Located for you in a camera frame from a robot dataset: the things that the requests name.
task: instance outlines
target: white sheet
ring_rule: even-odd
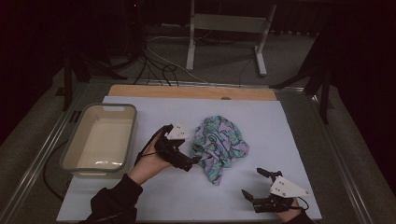
[[[163,125],[181,121],[190,135],[180,150],[189,155],[194,129],[208,116],[221,115],[236,124],[250,145],[247,157],[224,169],[219,186],[207,180],[203,169],[195,165],[189,172],[167,168],[143,185],[137,203],[138,221],[259,221],[276,219],[271,213],[256,214],[241,189],[255,198],[269,195],[271,179],[256,173],[261,167],[281,171],[283,176],[311,196],[307,214],[321,219],[318,205],[290,132],[283,108],[278,101],[233,101],[107,96],[104,103],[136,106],[137,117],[132,157]],[[118,180],[73,178],[58,221],[85,219],[91,212],[90,199],[103,187],[111,188]]]

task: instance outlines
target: human hand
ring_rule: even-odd
[[[293,198],[293,203],[291,204],[291,206],[293,206],[293,207],[298,207],[299,206],[299,204],[297,202],[297,198]],[[286,212],[276,213],[276,215],[279,217],[279,219],[282,222],[288,222],[288,221],[294,219],[295,217],[297,217],[300,214],[301,214],[301,210],[300,209],[289,209]]]
[[[171,163],[164,161],[155,150],[155,143],[160,138],[161,133],[148,145],[143,156],[129,172],[128,176],[138,185],[144,184],[147,180],[157,175],[161,170],[171,166]]]

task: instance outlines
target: crumpled cloth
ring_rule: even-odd
[[[222,168],[231,167],[238,159],[246,157],[249,145],[242,139],[239,128],[222,116],[208,117],[195,130],[192,156],[201,156],[198,162],[209,181],[218,186]]]

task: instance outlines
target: metal stand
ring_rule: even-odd
[[[193,70],[195,52],[194,30],[205,29],[262,34],[262,40],[260,42],[260,45],[256,46],[254,49],[256,53],[257,65],[260,70],[260,75],[267,75],[264,58],[262,57],[262,49],[271,27],[271,22],[276,11],[276,5],[271,5],[270,11],[266,18],[195,14],[194,5],[195,0],[191,0],[190,44],[189,52],[187,54],[187,70]]]

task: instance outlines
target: dark background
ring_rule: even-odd
[[[70,34],[67,32],[84,33],[81,39],[90,41],[80,43],[91,44],[85,50],[93,54],[92,57],[123,53],[117,46],[119,41],[114,41],[115,34],[123,39],[129,36],[125,34],[128,32],[125,29],[127,21],[118,10],[120,1],[112,1],[113,7],[106,7],[106,1],[96,2],[99,5],[94,10],[92,1],[1,1],[0,144],[51,86],[52,77],[63,67],[64,37]],[[262,6],[223,1],[221,13],[265,15],[258,8],[268,8],[268,2],[249,3]],[[271,30],[278,35],[284,32],[319,34],[310,54],[326,57],[332,68],[332,84],[338,88],[347,110],[395,192],[395,169],[392,166],[396,150],[395,2],[367,0],[357,1],[352,6],[332,3],[282,2],[276,9]],[[148,25],[173,23],[184,26],[189,23],[190,1],[151,0],[145,4],[142,13]],[[95,17],[95,11],[102,12],[101,20]],[[219,1],[197,1],[196,11],[219,12]],[[103,20],[106,17],[113,18],[108,21],[110,26]],[[111,29],[101,33],[99,27],[104,26]]]

